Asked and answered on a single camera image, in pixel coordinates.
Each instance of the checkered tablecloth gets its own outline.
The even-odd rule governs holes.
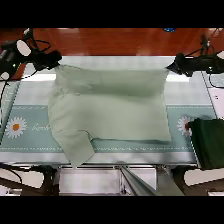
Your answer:
[[[147,70],[166,67],[173,60],[174,57],[66,56],[60,63],[96,70]],[[24,75],[32,72],[33,67],[27,65]],[[43,70],[21,82],[9,120],[22,117],[26,120],[29,130],[13,140],[4,135],[0,152],[2,161],[68,163],[62,149],[52,138],[48,126],[48,96],[55,77],[53,69]],[[164,98],[173,141],[164,143],[93,140],[96,153],[87,163],[195,163],[190,138],[187,132],[179,130],[181,128],[177,126],[186,119],[212,119],[216,115],[200,72],[195,72],[189,81],[172,72],[169,77]]]

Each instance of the fabric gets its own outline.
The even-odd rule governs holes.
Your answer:
[[[202,169],[224,167],[224,121],[222,119],[189,122],[192,143]]]
[[[168,70],[55,70],[49,122],[73,167],[94,154],[93,138],[171,140],[163,99]]]

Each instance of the dark green cloth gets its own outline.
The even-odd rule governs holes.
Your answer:
[[[224,121],[198,118],[189,122],[189,127],[202,169],[224,168]]]

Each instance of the blue object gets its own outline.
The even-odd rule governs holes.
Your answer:
[[[175,32],[176,28],[163,28],[163,30],[166,32]]]

